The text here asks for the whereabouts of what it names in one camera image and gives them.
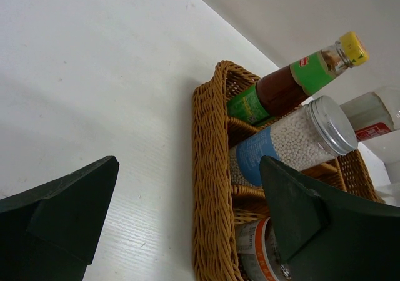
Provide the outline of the red label spice jar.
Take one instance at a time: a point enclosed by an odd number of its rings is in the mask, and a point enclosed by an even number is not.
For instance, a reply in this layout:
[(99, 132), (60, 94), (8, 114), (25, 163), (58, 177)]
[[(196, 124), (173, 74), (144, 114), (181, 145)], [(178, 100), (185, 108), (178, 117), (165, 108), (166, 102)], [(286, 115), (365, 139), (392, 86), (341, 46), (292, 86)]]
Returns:
[(291, 280), (282, 263), (270, 218), (236, 226), (237, 254), (249, 280)]

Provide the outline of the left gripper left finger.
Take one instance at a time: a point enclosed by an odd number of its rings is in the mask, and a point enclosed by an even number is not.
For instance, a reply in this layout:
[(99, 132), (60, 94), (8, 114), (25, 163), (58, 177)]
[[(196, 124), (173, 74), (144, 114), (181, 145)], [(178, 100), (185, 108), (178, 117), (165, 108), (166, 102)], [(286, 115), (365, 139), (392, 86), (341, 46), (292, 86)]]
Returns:
[(82, 280), (119, 171), (107, 156), (1, 199), (1, 280)]

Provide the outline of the red chili sauce bottle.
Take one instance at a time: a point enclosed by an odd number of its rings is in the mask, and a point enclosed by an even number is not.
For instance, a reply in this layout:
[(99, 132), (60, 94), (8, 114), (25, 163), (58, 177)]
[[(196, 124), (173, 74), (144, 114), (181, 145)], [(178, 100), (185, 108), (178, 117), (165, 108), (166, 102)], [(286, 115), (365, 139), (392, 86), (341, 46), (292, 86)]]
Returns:
[(369, 60), (355, 32), (334, 44), (274, 71), (227, 102), (227, 113), (252, 126), (261, 126), (293, 111), (347, 69)]

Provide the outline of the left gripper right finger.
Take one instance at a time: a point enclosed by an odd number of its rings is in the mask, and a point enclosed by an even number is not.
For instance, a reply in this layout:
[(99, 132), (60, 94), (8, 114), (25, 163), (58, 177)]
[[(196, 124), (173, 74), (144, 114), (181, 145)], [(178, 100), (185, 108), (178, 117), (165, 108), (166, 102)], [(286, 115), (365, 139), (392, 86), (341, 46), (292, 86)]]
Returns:
[(293, 280), (398, 280), (399, 208), (349, 194), (264, 156), (259, 170)]

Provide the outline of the silver lid blue jar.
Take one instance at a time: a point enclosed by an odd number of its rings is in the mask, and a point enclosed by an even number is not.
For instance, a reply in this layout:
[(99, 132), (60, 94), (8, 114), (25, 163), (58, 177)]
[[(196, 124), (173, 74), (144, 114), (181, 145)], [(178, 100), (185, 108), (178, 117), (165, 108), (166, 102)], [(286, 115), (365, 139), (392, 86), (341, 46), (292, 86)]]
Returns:
[(273, 157), (303, 171), (358, 148), (353, 127), (332, 98), (321, 96), (229, 150), (231, 182), (260, 187), (259, 165)]

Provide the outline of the dark soy sauce bottle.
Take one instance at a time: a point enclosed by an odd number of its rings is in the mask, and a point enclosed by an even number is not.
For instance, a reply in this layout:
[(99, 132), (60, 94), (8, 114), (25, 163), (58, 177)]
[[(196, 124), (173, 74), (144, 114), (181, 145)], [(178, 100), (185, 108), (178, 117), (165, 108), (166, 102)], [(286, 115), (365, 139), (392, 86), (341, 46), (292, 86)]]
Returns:
[(399, 130), (399, 88), (384, 86), (341, 105), (359, 142)]

